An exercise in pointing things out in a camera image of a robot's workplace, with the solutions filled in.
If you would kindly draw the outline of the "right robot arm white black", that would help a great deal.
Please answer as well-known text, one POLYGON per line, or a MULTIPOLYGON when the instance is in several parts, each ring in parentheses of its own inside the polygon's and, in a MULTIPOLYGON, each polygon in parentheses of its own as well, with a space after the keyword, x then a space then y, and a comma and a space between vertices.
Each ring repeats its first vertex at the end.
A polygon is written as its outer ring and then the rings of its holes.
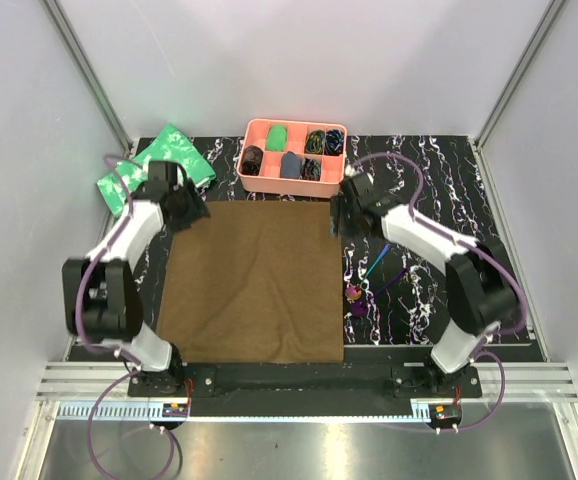
POLYGON ((510 269, 506 248, 451 230, 374 188, 368 173, 346 176, 330 200, 331 230, 363 232, 401 245, 445 277, 449 322, 413 375, 413 386, 435 396, 455 389, 476 351, 507 320, 524 324, 526 298, 510 269))

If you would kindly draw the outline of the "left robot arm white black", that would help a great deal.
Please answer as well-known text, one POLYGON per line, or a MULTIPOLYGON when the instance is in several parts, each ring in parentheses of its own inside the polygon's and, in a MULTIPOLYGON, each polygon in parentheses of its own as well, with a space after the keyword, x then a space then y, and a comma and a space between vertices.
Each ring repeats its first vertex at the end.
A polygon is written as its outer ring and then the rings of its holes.
POLYGON ((138 260, 154 237, 180 232, 210 216, 184 168, 168 160, 148 164, 133 191, 120 183, 125 205, 101 242, 62 266, 66 327, 91 354, 111 353, 150 373, 165 396, 184 386, 180 354, 150 327, 134 279, 138 260))

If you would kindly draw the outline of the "brown cloth napkin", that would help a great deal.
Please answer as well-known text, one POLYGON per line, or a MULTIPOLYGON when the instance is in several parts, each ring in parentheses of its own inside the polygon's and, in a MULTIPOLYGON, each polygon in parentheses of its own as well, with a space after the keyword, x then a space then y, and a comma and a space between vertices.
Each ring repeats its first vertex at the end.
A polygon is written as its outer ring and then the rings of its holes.
POLYGON ((326 202, 224 201, 174 234, 157 332, 189 363, 339 363, 341 240, 326 202))

